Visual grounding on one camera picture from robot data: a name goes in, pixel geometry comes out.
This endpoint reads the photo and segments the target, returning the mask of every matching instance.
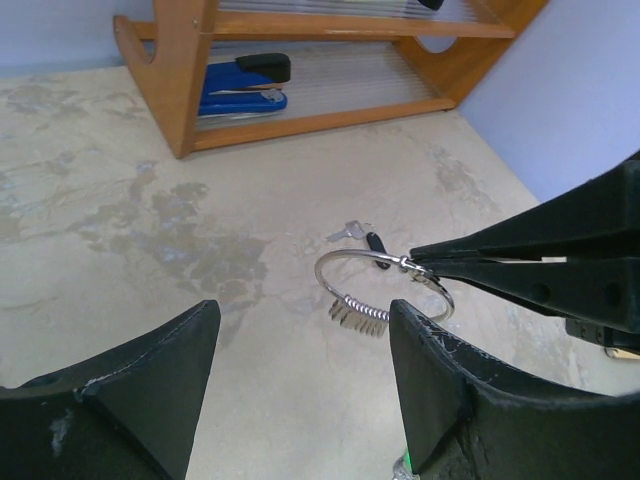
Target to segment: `stapler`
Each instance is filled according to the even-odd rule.
[[[283,53],[238,57],[214,63],[207,72],[200,98],[199,116],[260,116],[287,106],[278,88],[291,79],[291,61]]]
[[[440,10],[444,0],[418,0],[422,5],[430,10]]]

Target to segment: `wooden shoe rack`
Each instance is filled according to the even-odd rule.
[[[114,31],[162,134],[182,158],[218,146],[454,108],[547,0],[445,0],[437,12],[417,0],[153,3],[155,22],[116,16]],[[444,52],[431,53],[420,36],[457,39]],[[241,41],[243,53],[269,42],[313,42],[292,53],[277,49],[292,55],[284,116],[213,126],[198,121],[211,52],[218,61],[212,46],[222,41]],[[152,54],[143,42],[153,42]]]

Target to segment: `wooden shelf leg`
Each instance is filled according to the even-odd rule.
[[[548,0],[487,0],[485,3],[502,23],[516,32],[517,38]],[[394,45],[426,83],[460,104],[514,40],[458,38],[442,53],[429,52],[413,37],[403,37]]]
[[[157,41],[149,56],[133,24],[114,17],[114,33],[142,96],[169,148],[182,158],[191,152],[217,2],[155,0]]]

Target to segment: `concrete floor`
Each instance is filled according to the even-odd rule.
[[[0,385],[221,303],[192,480],[390,478],[404,435],[388,336],[328,320],[324,237],[359,219],[403,254],[535,204],[455,112],[177,161],[121,68],[0,81],[0,160]],[[433,306],[391,272],[335,275],[380,306]],[[559,320],[448,286],[446,327],[499,358],[599,392],[640,386],[640,364]]]

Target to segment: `key ring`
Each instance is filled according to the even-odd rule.
[[[381,336],[389,324],[389,311],[372,307],[356,298],[341,293],[324,277],[322,269],[331,260],[340,258],[367,258],[376,262],[382,262],[398,267],[401,273],[408,273],[413,281],[421,283],[429,290],[437,293],[445,304],[445,311],[431,317],[435,322],[443,322],[453,315],[455,304],[453,297],[438,281],[438,277],[426,268],[417,265],[403,255],[397,257],[388,253],[375,252],[373,250],[343,249],[334,250],[321,256],[315,264],[315,275],[318,283],[333,295],[336,300],[329,310],[331,318],[343,327],[358,330],[373,336]]]

